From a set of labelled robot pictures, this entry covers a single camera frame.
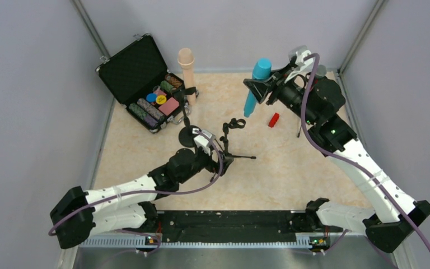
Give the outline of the light blue microphone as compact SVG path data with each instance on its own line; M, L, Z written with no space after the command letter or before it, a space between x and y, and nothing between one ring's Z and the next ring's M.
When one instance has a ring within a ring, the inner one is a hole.
M272 63L269 59L260 58L252 70L252 78L245 80L244 85L249 89L245 105L244 117L249 117L254 112L257 103L261 103L265 96L266 89L263 86L263 81L270 77Z

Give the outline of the black round-base mic stand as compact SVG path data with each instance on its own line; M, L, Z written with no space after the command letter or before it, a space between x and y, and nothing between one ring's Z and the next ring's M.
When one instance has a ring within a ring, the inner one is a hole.
M182 120L184 122L184 126L178 134L179 142L184 147L195 148L196 144L194 139L201 129L197 126L191 125L190 119L185 109L185 89L180 87L173 90L173 96L179 102L180 109L183 112Z

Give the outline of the black tall tripod mic stand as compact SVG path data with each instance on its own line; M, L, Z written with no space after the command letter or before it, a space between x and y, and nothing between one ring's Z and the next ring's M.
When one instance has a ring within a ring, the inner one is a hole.
M213 175L209 180L237 180L248 175L248 170L258 164L259 159L251 151L243 148L246 145L246 120L231 118L222 124L222 133L213 139L211 162L208 171Z

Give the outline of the black shock-mount tripod stand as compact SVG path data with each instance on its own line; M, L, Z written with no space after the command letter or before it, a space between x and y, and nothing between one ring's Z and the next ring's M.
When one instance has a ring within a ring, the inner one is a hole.
M299 127L298 132L297 132L297 138L300 138L303 132L303 128L302 126Z

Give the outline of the beige microphone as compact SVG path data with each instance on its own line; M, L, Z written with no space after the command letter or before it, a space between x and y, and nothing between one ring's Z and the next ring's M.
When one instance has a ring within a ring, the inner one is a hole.
M190 105L196 104L196 87L194 81L194 56L189 48L179 50L177 61L182 69L186 96Z

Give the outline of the red glitter microphone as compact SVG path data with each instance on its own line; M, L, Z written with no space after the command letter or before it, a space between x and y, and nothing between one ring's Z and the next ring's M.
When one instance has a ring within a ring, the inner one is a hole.
M325 77L326 74L327 74L327 68L322 64L318 65L316 71L314 72L314 76L316 79L321 79Z

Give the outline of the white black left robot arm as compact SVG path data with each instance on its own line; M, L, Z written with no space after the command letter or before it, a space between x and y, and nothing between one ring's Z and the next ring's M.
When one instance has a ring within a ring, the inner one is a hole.
M53 227L48 234L57 238L61 249L69 249L107 231L153 227L157 221L153 201L180 195L180 186L202 170L214 174L210 181L214 183L229 165L220 150L180 149L167 163L129 182L86 191L73 187L51 210Z

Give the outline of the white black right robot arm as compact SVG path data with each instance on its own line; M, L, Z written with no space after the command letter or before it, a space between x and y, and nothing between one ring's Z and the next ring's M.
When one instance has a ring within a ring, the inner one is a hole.
M371 203L371 208L341 205L326 198L307 204L309 221L363 234L378 249L392 253L430 215L430 203L404 193L369 156L357 134L340 116L345 104L340 86L326 77L311 87L275 73L267 80L245 79L257 101L280 101L310 125L308 136Z

